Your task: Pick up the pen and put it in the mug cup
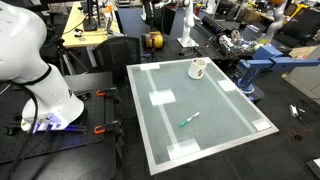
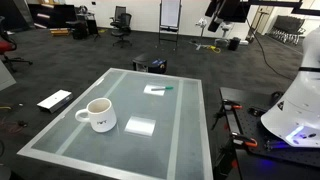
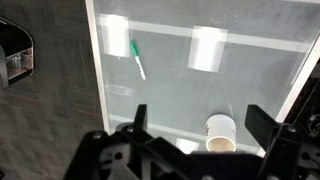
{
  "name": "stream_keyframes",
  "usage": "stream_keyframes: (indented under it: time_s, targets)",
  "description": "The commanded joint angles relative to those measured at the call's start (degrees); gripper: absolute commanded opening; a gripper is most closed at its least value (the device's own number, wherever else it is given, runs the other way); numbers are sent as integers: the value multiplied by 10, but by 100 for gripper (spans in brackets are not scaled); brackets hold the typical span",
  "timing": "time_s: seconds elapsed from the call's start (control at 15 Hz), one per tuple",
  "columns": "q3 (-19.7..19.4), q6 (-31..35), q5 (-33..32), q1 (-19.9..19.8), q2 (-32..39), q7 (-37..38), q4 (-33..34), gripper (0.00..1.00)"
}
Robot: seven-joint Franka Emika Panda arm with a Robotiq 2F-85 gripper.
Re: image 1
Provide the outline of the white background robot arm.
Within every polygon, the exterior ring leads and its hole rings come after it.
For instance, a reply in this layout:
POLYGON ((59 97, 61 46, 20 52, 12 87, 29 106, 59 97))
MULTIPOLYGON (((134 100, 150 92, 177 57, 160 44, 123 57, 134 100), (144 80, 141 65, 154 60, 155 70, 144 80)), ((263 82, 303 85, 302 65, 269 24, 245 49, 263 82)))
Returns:
POLYGON ((194 27, 193 0, 178 0, 185 11, 182 37, 177 41, 182 47, 195 47, 197 43, 190 37, 191 29, 194 27))

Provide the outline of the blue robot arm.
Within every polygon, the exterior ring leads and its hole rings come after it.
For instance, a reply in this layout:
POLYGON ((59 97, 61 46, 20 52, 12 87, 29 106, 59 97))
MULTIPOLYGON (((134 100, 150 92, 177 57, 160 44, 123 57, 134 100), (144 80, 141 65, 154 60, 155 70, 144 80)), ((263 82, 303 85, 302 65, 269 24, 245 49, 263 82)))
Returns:
POLYGON ((320 59, 299 60, 284 56, 273 46, 260 46, 251 60, 241 59, 236 65, 236 71, 231 80, 245 94, 253 93, 253 82, 265 70, 292 70, 295 67, 318 66, 320 59))

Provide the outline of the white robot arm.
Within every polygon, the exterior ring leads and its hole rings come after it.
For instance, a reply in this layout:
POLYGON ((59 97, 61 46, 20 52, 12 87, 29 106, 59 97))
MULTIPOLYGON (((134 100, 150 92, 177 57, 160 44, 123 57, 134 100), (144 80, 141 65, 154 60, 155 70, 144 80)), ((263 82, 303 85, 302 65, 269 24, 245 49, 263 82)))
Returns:
POLYGON ((11 81, 35 96, 24 105, 21 129, 63 130, 84 111, 58 68, 42 60, 47 27, 34 12, 0 2, 0 80, 11 81))

